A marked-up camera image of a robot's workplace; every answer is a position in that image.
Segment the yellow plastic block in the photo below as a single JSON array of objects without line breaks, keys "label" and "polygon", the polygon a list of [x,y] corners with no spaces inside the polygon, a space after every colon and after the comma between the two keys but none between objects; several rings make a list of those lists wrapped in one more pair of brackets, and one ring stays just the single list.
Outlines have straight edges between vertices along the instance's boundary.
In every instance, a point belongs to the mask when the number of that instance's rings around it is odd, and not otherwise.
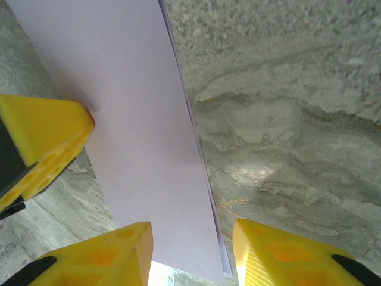
[{"label": "yellow plastic block", "polygon": [[64,100],[0,95],[0,118],[25,168],[31,168],[0,197],[0,211],[20,195],[28,200],[44,190],[94,129],[91,115],[79,103]]},{"label": "yellow plastic block", "polygon": [[153,252],[149,222],[138,222],[44,256],[57,261],[30,286],[146,286]]},{"label": "yellow plastic block", "polygon": [[233,250],[241,286],[361,286],[331,255],[337,247],[247,219],[237,219]]}]

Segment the granite surface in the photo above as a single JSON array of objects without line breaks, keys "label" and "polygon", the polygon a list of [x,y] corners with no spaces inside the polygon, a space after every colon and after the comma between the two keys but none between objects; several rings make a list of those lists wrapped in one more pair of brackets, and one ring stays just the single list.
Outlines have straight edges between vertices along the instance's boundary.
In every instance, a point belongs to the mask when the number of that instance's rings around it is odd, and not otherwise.
[{"label": "granite surface", "polygon": [[[381,275],[381,2],[167,5],[232,265],[233,221],[245,217],[342,247]],[[59,96],[3,0],[0,39],[0,93]],[[0,222],[0,282],[114,228],[82,152]],[[214,285],[163,265],[152,279]]]}]

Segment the marble surface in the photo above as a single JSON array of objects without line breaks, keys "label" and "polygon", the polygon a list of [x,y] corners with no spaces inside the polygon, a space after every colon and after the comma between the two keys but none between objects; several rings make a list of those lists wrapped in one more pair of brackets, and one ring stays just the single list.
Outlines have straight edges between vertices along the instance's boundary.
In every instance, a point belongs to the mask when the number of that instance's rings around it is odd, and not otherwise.
[{"label": "marble surface", "polygon": [[[224,238],[238,217],[381,275],[381,2],[167,0]],[[0,1],[0,92],[58,97]],[[0,282],[115,228],[87,155],[0,222]],[[154,285],[215,285],[154,265]],[[237,285],[236,278],[227,285]]]}]

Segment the black rubber strip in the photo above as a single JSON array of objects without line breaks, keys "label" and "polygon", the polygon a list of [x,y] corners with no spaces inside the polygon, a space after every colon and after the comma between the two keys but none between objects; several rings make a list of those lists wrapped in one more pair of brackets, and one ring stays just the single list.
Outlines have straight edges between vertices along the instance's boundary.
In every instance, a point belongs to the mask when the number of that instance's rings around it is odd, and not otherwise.
[{"label": "black rubber strip", "polygon": [[381,278],[360,262],[338,254],[332,258],[365,286],[381,286]]},{"label": "black rubber strip", "polygon": [[30,169],[25,166],[11,135],[0,118],[0,198]]},{"label": "black rubber strip", "polygon": [[39,260],[30,262],[22,270],[18,271],[10,279],[6,280],[1,286],[28,286],[56,261],[57,258],[55,256],[46,256]]},{"label": "black rubber strip", "polygon": [[3,209],[2,212],[0,212],[0,220],[5,219],[8,216],[14,215],[15,213],[18,213],[20,210],[25,209],[25,204],[22,196],[19,196],[12,204],[10,204],[8,207]]}]

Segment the white paper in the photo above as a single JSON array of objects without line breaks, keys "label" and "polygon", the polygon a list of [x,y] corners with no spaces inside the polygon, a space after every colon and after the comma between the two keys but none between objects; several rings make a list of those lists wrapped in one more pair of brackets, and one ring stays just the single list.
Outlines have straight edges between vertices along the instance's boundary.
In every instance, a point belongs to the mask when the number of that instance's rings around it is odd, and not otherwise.
[{"label": "white paper", "polygon": [[119,227],[151,221],[154,260],[223,282],[205,169],[157,0],[8,0],[67,99]]},{"label": "white paper", "polygon": [[222,230],[221,230],[220,221],[218,220],[218,214],[217,214],[216,204],[214,202],[212,190],[211,190],[211,187],[210,187],[210,184],[209,184],[208,173],[207,173],[207,169],[205,168],[204,157],[202,156],[202,150],[201,150],[201,146],[200,146],[200,143],[199,143],[199,139],[198,139],[198,135],[197,135],[196,127],[195,127],[195,121],[194,121],[194,118],[193,118],[193,114],[191,112],[191,105],[190,105],[190,102],[189,102],[188,93],[187,93],[186,88],[185,88],[185,82],[183,80],[183,75],[182,75],[180,64],[179,64],[179,58],[177,56],[176,44],[175,44],[175,41],[174,41],[171,25],[170,25],[170,22],[169,22],[168,12],[167,12],[167,9],[165,7],[165,1],[164,0],[158,0],[158,2],[160,4],[161,12],[162,12],[163,17],[164,17],[165,25],[167,26],[168,34],[169,34],[169,37],[170,37],[170,40],[171,40],[171,44],[172,44],[172,48],[173,48],[173,52],[174,52],[175,57],[176,57],[176,62],[177,62],[177,66],[179,68],[180,77],[181,77],[181,80],[182,80],[184,95],[185,95],[185,98],[186,98],[186,103],[187,103],[190,119],[192,121],[193,130],[194,130],[195,136],[196,136],[198,151],[199,151],[199,154],[200,154],[202,165],[204,167],[204,174],[205,174],[205,179],[206,179],[206,182],[207,182],[207,185],[208,185],[210,203],[212,205],[214,224],[216,225],[217,238],[218,238],[218,243],[220,245],[220,254],[221,254],[221,259],[222,259],[222,267],[223,267],[225,276],[232,278],[233,277],[232,267],[230,266],[229,257],[227,255],[225,241],[224,241],[224,237],[223,237]]}]

